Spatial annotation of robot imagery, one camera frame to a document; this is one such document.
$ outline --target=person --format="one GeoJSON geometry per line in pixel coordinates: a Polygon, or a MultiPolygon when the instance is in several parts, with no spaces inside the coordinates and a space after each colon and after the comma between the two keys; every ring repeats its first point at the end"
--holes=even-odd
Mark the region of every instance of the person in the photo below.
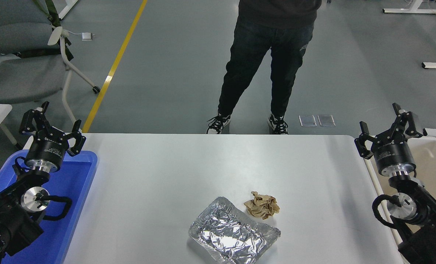
{"type": "Polygon", "coordinates": [[[274,134],[288,134],[283,117],[297,70],[312,39],[321,0],[240,0],[231,59],[226,65],[218,115],[209,120],[207,134],[220,134],[248,88],[264,55],[270,50],[272,101],[268,125],[274,134]]]}

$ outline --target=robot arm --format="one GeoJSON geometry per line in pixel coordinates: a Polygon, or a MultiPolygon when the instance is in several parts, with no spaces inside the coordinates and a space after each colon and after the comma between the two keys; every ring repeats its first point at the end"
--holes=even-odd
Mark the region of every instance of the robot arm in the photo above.
{"type": "Polygon", "coordinates": [[[24,114],[20,133],[34,136],[26,157],[17,157],[13,165],[17,180],[0,192],[0,262],[6,253],[13,256],[29,246],[42,233],[39,224],[42,220],[63,219],[72,205],[68,197],[50,195],[43,184],[49,181],[50,173],[57,172],[66,152],[79,154],[86,140],[79,132],[81,120],[77,120],[69,134],[53,127],[45,118],[48,102],[36,110],[24,114]],[[70,147],[68,140],[74,138],[70,147]],[[23,159],[23,168],[18,160],[23,159]],[[58,216],[45,215],[50,202],[65,203],[58,216]]]}
{"type": "Polygon", "coordinates": [[[416,116],[412,112],[401,110],[395,103],[393,108],[396,120],[389,130],[372,137],[366,123],[360,122],[362,133],[355,139],[360,156],[374,157],[379,174],[389,177],[389,185],[398,191],[393,196],[377,197],[372,209],[382,224],[399,232],[403,242],[398,250],[411,264],[436,264],[436,200],[416,178],[416,165],[407,145],[409,138],[426,136],[426,131],[417,131],[416,116]],[[367,141],[373,143],[370,150],[365,146],[367,141]],[[392,224],[378,211],[383,200],[387,201],[392,224]],[[413,233],[407,224],[421,228],[413,233]]]}

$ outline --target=crumpled paper ball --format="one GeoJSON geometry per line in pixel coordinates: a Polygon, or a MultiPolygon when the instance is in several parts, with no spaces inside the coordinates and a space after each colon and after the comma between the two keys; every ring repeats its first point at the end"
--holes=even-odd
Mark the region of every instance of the crumpled paper ball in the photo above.
{"type": "Polygon", "coordinates": [[[244,205],[252,216],[261,217],[265,220],[270,216],[273,216],[273,214],[280,212],[280,207],[277,205],[275,197],[261,195],[258,192],[251,193],[254,196],[254,199],[250,199],[245,202],[244,205]]]}

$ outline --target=aluminum foil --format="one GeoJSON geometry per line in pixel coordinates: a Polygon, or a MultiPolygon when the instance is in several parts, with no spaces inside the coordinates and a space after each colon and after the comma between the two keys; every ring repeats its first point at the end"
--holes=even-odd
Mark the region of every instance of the aluminum foil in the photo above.
{"type": "Polygon", "coordinates": [[[220,264],[253,264],[280,237],[280,230],[256,223],[218,197],[192,223],[189,236],[220,264]]]}

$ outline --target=black jeans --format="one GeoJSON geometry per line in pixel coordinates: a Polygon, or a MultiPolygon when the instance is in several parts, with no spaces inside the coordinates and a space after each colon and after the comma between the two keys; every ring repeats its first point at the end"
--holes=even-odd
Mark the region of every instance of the black jeans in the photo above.
{"type": "Polygon", "coordinates": [[[283,117],[287,110],[295,75],[303,63],[314,24],[297,29],[275,29],[238,17],[231,60],[226,65],[218,112],[231,115],[249,86],[267,51],[271,50],[272,103],[270,111],[283,117]]]}

